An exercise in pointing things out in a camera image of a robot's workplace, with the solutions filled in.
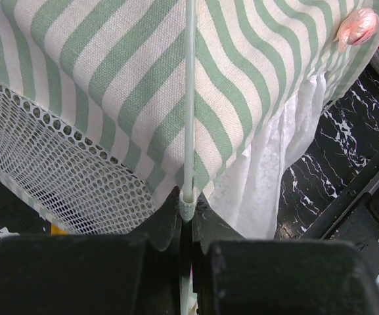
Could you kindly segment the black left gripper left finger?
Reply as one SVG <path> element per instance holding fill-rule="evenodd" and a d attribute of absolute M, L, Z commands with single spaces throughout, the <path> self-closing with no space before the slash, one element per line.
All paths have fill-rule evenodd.
<path fill-rule="evenodd" d="M 0 314 L 178 314 L 178 189 L 128 234 L 0 241 Z"/>

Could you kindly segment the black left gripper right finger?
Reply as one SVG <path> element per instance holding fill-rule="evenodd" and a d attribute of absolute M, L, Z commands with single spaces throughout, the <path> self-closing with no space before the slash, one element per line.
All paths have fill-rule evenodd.
<path fill-rule="evenodd" d="M 192 220 L 200 314 L 379 314 L 379 288 L 352 245 L 247 240 L 205 197 Z"/>

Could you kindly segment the green striped pet tent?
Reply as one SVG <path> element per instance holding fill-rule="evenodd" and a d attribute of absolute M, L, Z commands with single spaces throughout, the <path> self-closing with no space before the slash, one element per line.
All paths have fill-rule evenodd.
<path fill-rule="evenodd" d="M 194 194 L 272 238 L 285 170 L 379 46 L 379 1 L 197 1 Z M 0 181 L 76 234 L 132 231 L 184 182 L 184 1 L 0 1 Z"/>

